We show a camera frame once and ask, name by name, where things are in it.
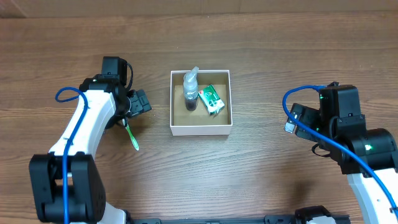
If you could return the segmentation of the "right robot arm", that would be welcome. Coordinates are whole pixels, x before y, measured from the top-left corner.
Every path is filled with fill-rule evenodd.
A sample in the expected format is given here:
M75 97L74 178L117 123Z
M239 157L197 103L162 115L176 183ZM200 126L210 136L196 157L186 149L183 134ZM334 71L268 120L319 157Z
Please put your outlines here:
M348 179L365 223L397 223L397 143L384 128L367 129L359 92L353 85L333 82L312 85L320 107L294 103L287 108L289 90L282 99L287 115L285 131L312 141L312 151L324 150Z

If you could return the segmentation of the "clear foam pump bottle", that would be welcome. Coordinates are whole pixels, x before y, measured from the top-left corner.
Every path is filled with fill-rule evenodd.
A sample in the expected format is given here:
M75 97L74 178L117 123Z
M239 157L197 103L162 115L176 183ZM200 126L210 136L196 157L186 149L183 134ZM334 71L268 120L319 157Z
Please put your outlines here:
M198 81L197 74L199 68L194 67L183 77L183 94L185 98L185 106L189 111L196 110L198 99Z

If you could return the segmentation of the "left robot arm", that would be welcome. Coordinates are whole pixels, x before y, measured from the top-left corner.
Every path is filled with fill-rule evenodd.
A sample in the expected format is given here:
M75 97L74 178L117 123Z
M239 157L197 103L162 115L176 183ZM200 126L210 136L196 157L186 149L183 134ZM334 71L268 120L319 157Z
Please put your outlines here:
M144 90L130 90L117 78L87 78L78 88L76 110L60 139L35 154L29 174L38 219L43 223L132 223L128 211L106 201L95 164L105 130L148 112Z

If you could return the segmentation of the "green soap box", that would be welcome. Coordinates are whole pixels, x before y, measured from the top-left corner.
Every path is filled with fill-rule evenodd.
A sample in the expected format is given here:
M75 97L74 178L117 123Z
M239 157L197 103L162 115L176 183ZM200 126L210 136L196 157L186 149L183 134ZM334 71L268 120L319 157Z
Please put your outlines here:
M208 85L200 90L198 95L210 115L216 116L225 107L224 101L220 98L213 85Z

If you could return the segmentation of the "green toothbrush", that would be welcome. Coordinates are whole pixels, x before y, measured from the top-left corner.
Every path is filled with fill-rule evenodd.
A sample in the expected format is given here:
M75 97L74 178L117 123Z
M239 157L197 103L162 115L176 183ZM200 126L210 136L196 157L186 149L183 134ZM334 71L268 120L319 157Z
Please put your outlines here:
M124 127L125 127L125 129L126 129L128 135L129 135L129 137L130 137L130 140L131 140L131 143L132 143L132 145L133 145L133 148L134 148L136 151L139 151L139 144L138 144L137 140L135 139L134 135L133 135L132 132L131 132L131 129L130 129L130 126L129 126L129 123L128 123L128 119L127 119L127 118L124 118L124 119L123 119L123 125L124 125Z

